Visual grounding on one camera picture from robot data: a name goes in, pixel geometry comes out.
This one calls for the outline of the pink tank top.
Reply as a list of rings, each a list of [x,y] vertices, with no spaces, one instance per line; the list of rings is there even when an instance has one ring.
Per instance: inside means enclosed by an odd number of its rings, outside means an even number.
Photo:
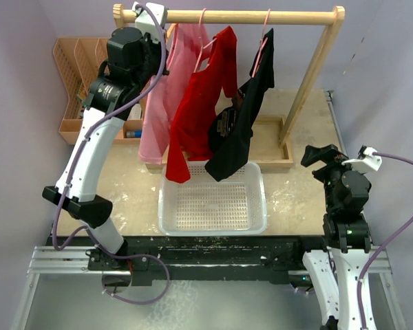
[[[204,43],[210,41],[204,28]],[[193,73],[200,50],[198,24],[177,24],[167,57],[168,74],[148,93],[139,158],[160,164],[169,145],[171,123]]]

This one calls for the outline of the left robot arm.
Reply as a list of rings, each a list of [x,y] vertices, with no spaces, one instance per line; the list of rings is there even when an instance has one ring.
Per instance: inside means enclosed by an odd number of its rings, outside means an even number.
[[[42,196],[81,223],[83,230],[104,251],[113,270],[127,264],[128,244],[116,229],[113,203],[96,193],[100,173],[118,132],[131,108],[154,87],[166,70],[165,32],[118,28],[107,42],[107,60],[98,70],[84,102],[81,130],[63,174]]]

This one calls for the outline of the red t shirt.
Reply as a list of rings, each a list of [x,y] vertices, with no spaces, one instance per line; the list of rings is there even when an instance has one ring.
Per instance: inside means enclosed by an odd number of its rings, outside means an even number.
[[[221,93],[237,91],[237,37],[228,26],[217,33],[207,66],[192,73],[170,128],[166,178],[182,184],[190,179],[187,159],[207,160],[212,152],[208,130],[216,118]]]

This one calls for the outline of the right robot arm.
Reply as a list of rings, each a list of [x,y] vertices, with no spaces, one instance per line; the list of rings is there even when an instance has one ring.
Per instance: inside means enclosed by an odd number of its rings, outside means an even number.
[[[301,165],[316,162],[325,164],[312,174],[324,185],[323,229],[329,250],[303,245],[293,251],[293,263],[309,271],[322,329],[376,329],[368,276],[372,244],[363,215],[372,187],[365,176],[367,161],[349,159],[333,144],[306,146]]]

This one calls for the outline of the orange hanger with metal hook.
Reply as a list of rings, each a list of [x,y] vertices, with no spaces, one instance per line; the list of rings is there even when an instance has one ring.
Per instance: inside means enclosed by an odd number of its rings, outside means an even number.
[[[167,31],[166,31],[166,39],[167,39],[167,40],[171,38],[171,35],[173,34],[176,26],[177,26],[176,23],[172,23],[172,24],[168,27],[168,29],[167,29]]]

